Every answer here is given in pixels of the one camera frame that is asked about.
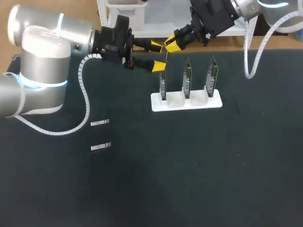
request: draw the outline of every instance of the white holder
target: white holder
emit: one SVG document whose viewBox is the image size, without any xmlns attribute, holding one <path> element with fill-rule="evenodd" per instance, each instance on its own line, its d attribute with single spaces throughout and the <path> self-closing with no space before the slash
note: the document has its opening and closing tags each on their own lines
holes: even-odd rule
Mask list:
<svg viewBox="0 0 303 227">
<path fill-rule="evenodd" d="M 206 87 L 204 90 L 190 91 L 190 98 L 185 99 L 182 91 L 166 93 L 166 100 L 162 100 L 161 93 L 151 94 L 151 108 L 154 112 L 173 111 L 173 110 L 193 110 L 222 107 L 222 100 L 217 89 L 214 96 L 208 97 Z"/>
</svg>

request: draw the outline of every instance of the dark green mat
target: dark green mat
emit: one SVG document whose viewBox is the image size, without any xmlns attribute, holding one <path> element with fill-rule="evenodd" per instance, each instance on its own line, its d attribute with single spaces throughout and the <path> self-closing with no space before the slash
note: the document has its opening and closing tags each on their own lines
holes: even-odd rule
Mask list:
<svg viewBox="0 0 303 227">
<path fill-rule="evenodd" d="M 171 56 L 168 91 L 181 89 L 187 57 L 192 89 L 201 89 L 212 55 Z M 154 113 L 157 74 L 91 60 L 89 121 L 109 125 L 51 137 L 1 119 L 0 226 L 301 227 L 303 52 L 265 52 L 251 80 L 242 52 L 214 55 L 221 109 Z M 78 63 L 62 110 L 27 119 L 55 131 L 81 122 Z M 105 142 L 112 148 L 91 154 Z"/>
</svg>

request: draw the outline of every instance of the shelf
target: shelf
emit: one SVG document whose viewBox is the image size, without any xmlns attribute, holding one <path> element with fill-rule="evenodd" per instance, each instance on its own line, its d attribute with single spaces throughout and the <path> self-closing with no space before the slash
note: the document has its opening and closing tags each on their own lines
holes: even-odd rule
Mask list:
<svg viewBox="0 0 303 227">
<path fill-rule="evenodd" d="M 138 38 L 165 38 L 174 30 L 184 27 L 191 21 L 189 0 L 149 0 L 145 9 L 145 28 L 133 31 Z M 219 36 L 244 35 L 245 22 L 242 18 L 235 21 L 235 26 Z"/>
</svg>

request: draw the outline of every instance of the cable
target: cable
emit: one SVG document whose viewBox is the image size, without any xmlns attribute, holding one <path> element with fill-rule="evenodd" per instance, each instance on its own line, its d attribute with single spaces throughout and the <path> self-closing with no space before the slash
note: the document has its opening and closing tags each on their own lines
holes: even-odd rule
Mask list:
<svg viewBox="0 0 303 227">
<path fill-rule="evenodd" d="M 281 19 L 279 19 L 270 29 L 269 31 L 266 33 L 265 37 L 263 38 L 262 40 L 262 43 L 258 49 L 258 52 L 257 52 L 257 55 L 256 55 L 256 58 L 255 58 L 255 61 L 254 61 L 254 65 L 252 67 L 252 70 L 251 70 L 251 73 L 249 73 L 248 71 L 248 22 L 245 23 L 245 38 L 244 38 L 244 69 L 245 69 L 245 76 L 250 79 L 252 78 L 256 71 L 257 71 L 257 67 L 258 67 L 258 64 L 259 64 L 259 61 L 260 61 L 260 58 L 261 58 L 261 55 L 262 55 L 262 52 L 265 48 L 265 45 L 266 43 L 268 42 L 269 38 L 271 37 L 271 35 L 276 31 L 276 29 L 278 27 L 280 27 L 284 22 L 290 20 L 291 18 L 294 18 L 294 17 L 298 17 L 300 16 L 299 12 L 296 11 L 296 12 L 292 12 L 292 13 L 289 13 L 287 15 L 285 15 L 284 17 L 282 17 Z"/>
<path fill-rule="evenodd" d="M 85 116 L 84 119 L 82 120 L 82 122 L 75 128 L 68 130 L 68 131 L 61 131 L 61 132 L 54 132 L 54 131 L 47 131 L 44 129 L 39 128 L 38 126 L 32 124 L 31 122 L 29 122 L 28 120 L 26 120 L 25 118 L 21 117 L 20 115 L 15 116 L 18 120 L 22 121 L 24 124 L 28 125 L 29 127 L 37 130 L 40 133 L 46 134 L 46 135 L 50 135 L 50 136 L 62 136 L 62 135 L 67 135 L 67 134 L 71 134 L 73 132 L 78 131 L 80 128 L 82 128 L 85 123 L 87 122 L 87 120 L 89 119 L 89 111 L 90 111 L 90 106 L 89 106 L 89 97 L 86 93 L 84 84 L 83 84 L 83 80 L 82 80 L 82 70 L 84 67 L 84 64 L 92 58 L 97 58 L 97 59 L 102 59 L 100 54 L 89 54 L 87 55 L 80 63 L 79 68 L 78 68 L 78 80 L 79 80 L 79 85 L 80 88 L 82 90 L 83 96 L 84 96 L 84 100 L 85 100 L 85 105 L 86 105 L 86 112 L 85 112 Z"/>
</svg>

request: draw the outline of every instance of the robotic arm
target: robotic arm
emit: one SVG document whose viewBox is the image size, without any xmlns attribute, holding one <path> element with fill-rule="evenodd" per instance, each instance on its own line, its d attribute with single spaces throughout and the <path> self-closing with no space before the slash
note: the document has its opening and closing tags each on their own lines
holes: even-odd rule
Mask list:
<svg viewBox="0 0 303 227">
<path fill-rule="evenodd" d="M 132 70 L 162 71 L 166 64 L 131 56 L 133 45 L 161 52 L 162 46 L 132 35 L 129 18 L 118 16 L 114 28 L 95 30 L 88 21 L 66 17 L 36 8 L 15 5 L 10 12 L 8 36 L 22 47 L 20 73 L 0 76 L 0 116 L 14 116 L 37 131 L 60 136 L 80 129 L 89 117 L 89 100 L 82 80 L 84 64 L 91 58 L 123 64 Z M 50 114 L 63 105 L 71 55 L 84 57 L 78 69 L 79 85 L 86 103 L 83 121 L 63 132 L 43 130 L 20 114 Z"/>
<path fill-rule="evenodd" d="M 165 41 L 168 52 L 182 51 L 198 40 L 207 45 L 210 39 L 235 25 L 240 17 L 249 21 L 261 13 L 273 26 L 283 16 L 298 10 L 297 0 L 190 0 L 192 21 L 181 29 L 177 29 Z M 279 27 L 278 32 L 290 33 L 303 27 L 301 17 L 290 18 Z"/>
</svg>

